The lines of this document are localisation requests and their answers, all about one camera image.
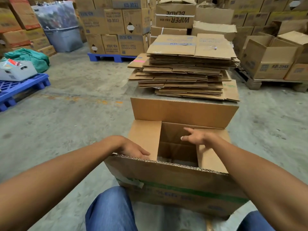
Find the green sack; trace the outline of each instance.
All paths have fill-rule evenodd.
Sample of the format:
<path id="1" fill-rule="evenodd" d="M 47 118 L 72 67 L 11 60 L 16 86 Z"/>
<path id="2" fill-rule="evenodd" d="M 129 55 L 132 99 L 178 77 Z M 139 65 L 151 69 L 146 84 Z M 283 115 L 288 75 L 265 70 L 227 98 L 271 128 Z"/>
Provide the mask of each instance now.
<path id="1" fill-rule="evenodd" d="M 15 61 L 31 61 L 38 73 L 43 73 L 49 68 L 48 56 L 31 49 L 18 49 L 13 52 L 5 53 L 4 57 Z"/>

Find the forearm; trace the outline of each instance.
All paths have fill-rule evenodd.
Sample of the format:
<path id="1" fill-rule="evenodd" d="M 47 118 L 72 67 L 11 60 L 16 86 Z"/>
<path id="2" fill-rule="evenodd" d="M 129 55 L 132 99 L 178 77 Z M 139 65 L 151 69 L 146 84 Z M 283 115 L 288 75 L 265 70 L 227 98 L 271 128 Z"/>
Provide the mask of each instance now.
<path id="1" fill-rule="evenodd" d="M 218 136 L 205 138 L 229 174 L 245 191 L 267 221 L 277 230 L 307 230 L 308 186 L 251 152 Z"/>
<path id="2" fill-rule="evenodd" d="M 26 230 L 118 146 L 110 137 L 58 156 L 0 184 L 0 230 Z"/>

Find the green tape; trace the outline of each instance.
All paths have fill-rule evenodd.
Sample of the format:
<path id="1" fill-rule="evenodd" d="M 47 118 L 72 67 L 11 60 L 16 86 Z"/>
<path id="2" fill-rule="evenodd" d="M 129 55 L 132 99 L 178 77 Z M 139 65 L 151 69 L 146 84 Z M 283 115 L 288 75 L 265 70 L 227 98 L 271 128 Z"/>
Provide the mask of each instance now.
<path id="1" fill-rule="evenodd" d="M 232 203 L 244 204 L 244 203 L 247 203 L 249 201 L 249 199 L 236 197 L 236 196 L 215 194 L 215 193 L 212 193 L 212 192 L 205 192 L 205 191 L 198 191 L 198 190 L 180 188 L 180 187 L 175 187 L 175 186 L 168 186 L 168 185 L 164 185 L 164 184 L 160 184 L 160 183 L 156 183 L 156 182 L 148 182 L 148 181 L 143 181 L 143 180 L 139 180 L 139 181 L 143 182 L 146 186 L 152 186 L 152 187 L 166 189 L 166 190 L 173 190 L 173 191 L 177 191 L 177 192 L 181 192 L 181 193 L 198 195 L 198 196 L 206 197 L 206 198 L 220 199 L 220 200 L 232 202 Z"/>

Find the gray floor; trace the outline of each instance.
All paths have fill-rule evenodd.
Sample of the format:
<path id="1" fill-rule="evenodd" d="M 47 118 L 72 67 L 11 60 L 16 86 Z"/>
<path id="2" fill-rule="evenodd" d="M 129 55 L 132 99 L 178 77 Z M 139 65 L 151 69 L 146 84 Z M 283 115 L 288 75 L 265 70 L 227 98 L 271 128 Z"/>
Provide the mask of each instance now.
<path id="1" fill-rule="evenodd" d="M 127 63 L 90 62 L 87 52 L 83 47 L 52 56 L 51 87 L 0 113 L 0 181 L 106 136 L 126 136 L 134 119 L 129 98 L 157 98 L 127 83 Z M 308 94 L 284 87 L 252 91 L 241 82 L 238 88 L 242 101 L 227 128 L 233 143 L 308 183 Z M 85 230 L 90 203 L 116 184 L 102 163 L 31 230 Z M 140 231 L 205 230 L 202 216 L 187 210 L 143 203 L 134 210 Z M 236 230 L 252 210 L 247 203 L 228 221 L 215 220 L 215 230 Z"/>

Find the person's left arm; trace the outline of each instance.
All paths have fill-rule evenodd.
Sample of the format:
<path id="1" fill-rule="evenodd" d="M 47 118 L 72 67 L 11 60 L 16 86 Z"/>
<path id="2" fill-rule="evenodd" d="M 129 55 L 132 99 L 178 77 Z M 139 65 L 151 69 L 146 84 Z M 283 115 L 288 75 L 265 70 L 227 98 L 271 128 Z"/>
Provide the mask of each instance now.
<path id="1" fill-rule="evenodd" d="M 123 136 L 109 136 L 1 183 L 0 230 L 29 229 L 113 152 L 138 158 L 150 155 Z"/>

